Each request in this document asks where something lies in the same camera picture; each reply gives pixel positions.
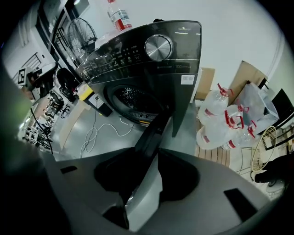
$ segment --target washing machine drum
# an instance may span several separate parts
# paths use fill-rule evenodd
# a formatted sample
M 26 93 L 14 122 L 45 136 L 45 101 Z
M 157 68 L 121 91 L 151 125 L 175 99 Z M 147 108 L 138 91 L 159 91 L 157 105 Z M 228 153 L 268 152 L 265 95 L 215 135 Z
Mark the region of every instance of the washing machine drum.
M 161 111 L 169 108 L 155 95 L 131 85 L 108 88 L 107 96 L 117 112 L 137 123 L 149 124 Z

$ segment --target gray floor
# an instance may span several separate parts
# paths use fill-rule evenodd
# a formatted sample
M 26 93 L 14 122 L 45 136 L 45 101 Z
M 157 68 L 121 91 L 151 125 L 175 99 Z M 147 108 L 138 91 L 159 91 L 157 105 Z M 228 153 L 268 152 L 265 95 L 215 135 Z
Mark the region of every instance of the gray floor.
M 72 131 L 70 132 L 68 139 L 61 150 L 59 147 L 59 130 L 61 129 L 66 119 L 59 118 L 52 131 L 53 150 L 60 152 L 60 154 L 54 154 L 57 161 L 69 160 L 78 158 L 80 155 L 80 149 L 84 143 L 87 132 L 93 127 L 94 123 L 94 109 L 84 110 L 77 122 L 75 123 Z M 122 120 L 126 123 L 131 122 L 125 118 Z M 95 127 L 98 129 L 104 123 L 113 125 L 120 135 L 129 131 L 130 127 L 121 123 L 119 116 L 116 112 L 113 112 L 109 117 L 100 116 L 96 113 Z M 115 130 L 110 126 L 103 126 L 98 132 L 95 146 L 90 153 L 83 152 L 82 157 L 90 157 L 106 152 L 132 147 L 139 140 L 141 134 L 144 131 L 144 127 L 140 125 L 134 125 L 132 131 L 124 136 L 118 137 Z M 196 146 L 196 108 L 194 104 L 189 104 L 188 110 L 185 114 L 183 123 L 176 137 L 171 137 L 172 121 L 169 123 L 164 138 L 161 143 L 161 147 L 171 149 L 175 151 L 184 152 L 187 154 L 194 154 Z M 92 147 L 93 142 L 89 143 L 88 149 Z

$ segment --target wooden pallet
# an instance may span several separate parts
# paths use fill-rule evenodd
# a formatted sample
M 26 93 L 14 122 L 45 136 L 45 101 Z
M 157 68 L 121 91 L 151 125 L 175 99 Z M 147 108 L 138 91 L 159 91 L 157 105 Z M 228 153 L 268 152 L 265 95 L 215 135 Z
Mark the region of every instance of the wooden pallet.
M 196 121 L 196 127 L 196 131 L 199 131 L 200 128 L 202 128 L 202 124 L 200 123 L 199 119 Z M 223 164 L 227 167 L 230 166 L 230 151 L 225 151 L 221 147 L 212 150 L 204 150 L 196 145 L 194 155 L 199 158 L 204 158 L 206 160 Z

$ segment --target washing machine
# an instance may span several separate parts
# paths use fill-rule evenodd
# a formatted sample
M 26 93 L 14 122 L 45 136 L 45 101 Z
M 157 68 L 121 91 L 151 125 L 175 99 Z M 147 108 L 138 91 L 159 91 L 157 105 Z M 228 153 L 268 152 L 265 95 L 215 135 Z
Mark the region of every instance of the washing machine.
M 196 21 L 144 25 L 100 46 L 77 72 L 105 103 L 135 123 L 148 125 L 169 110 L 174 137 L 199 83 L 201 38 Z

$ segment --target power cord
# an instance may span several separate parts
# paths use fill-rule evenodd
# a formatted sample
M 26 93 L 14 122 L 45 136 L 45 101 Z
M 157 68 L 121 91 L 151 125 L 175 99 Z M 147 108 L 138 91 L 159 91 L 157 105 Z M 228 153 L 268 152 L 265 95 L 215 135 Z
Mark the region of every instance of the power cord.
M 119 118 L 119 119 L 120 119 L 120 121 L 121 121 L 123 124 L 125 124 L 125 125 L 129 125 L 129 124 L 123 122 L 123 121 L 121 120 L 121 118 Z M 99 131 L 103 126 L 105 126 L 105 125 L 111 126 L 111 127 L 115 130 L 116 134 L 117 134 L 119 137 L 126 136 L 128 133 L 131 132 L 131 130 L 132 130 L 133 127 L 134 127 L 134 123 L 133 123 L 133 125 L 130 127 L 130 130 L 129 130 L 126 134 L 120 135 L 120 134 L 118 133 L 118 131 L 116 130 L 116 128 L 115 128 L 113 125 L 108 124 L 108 123 L 105 123 L 105 124 L 103 124 L 99 129 L 97 129 L 96 127 L 94 127 L 95 122 L 96 122 L 96 109 L 95 109 L 95 120 L 94 120 L 94 124 L 93 124 L 93 127 L 88 131 L 88 133 L 87 133 L 87 135 L 86 135 L 86 137 L 85 137 L 85 141 L 84 141 L 84 143 L 83 143 L 83 145 L 82 145 L 82 147 L 81 147 L 81 151 L 80 151 L 80 154 L 79 154 L 79 157 L 80 157 L 80 158 L 82 158 L 82 153 L 84 152 L 84 150 L 86 150 L 87 153 L 90 153 L 90 152 L 93 150 L 93 148 L 94 148 L 94 146 L 95 146 L 95 142 L 96 142 L 96 137 L 97 137 L 97 135 L 98 135 L 98 131 Z M 95 136 L 94 136 L 92 139 L 90 139 L 91 136 L 92 136 L 92 134 L 93 134 L 94 129 L 96 130 Z M 94 144 L 93 144 L 93 146 L 91 147 L 91 149 L 88 151 L 88 150 L 87 150 L 87 146 L 88 146 L 88 144 L 89 144 L 90 142 L 92 142 L 92 141 L 94 141 Z
M 53 150 L 52 150 L 52 146 L 51 146 L 51 143 L 50 143 L 49 137 L 48 137 L 48 135 L 45 133 L 44 129 L 41 127 L 40 123 L 37 121 L 36 116 L 34 115 L 34 112 L 33 112 L 32 108 L 31 108 L 31 113 L 32 113 L 32 115 L 33 115 L 33 117 L 34 117 L 36 123 L 38 124 L 38 126 L 41 128 L 41 130 L 43 131 L 43 133 L 46 135 L 46 137 L 47 137 L 47 141 L 48 141 L 48 143 L 49 143 L 49 145 L 50 145 L 51 154 L 53 154 Z

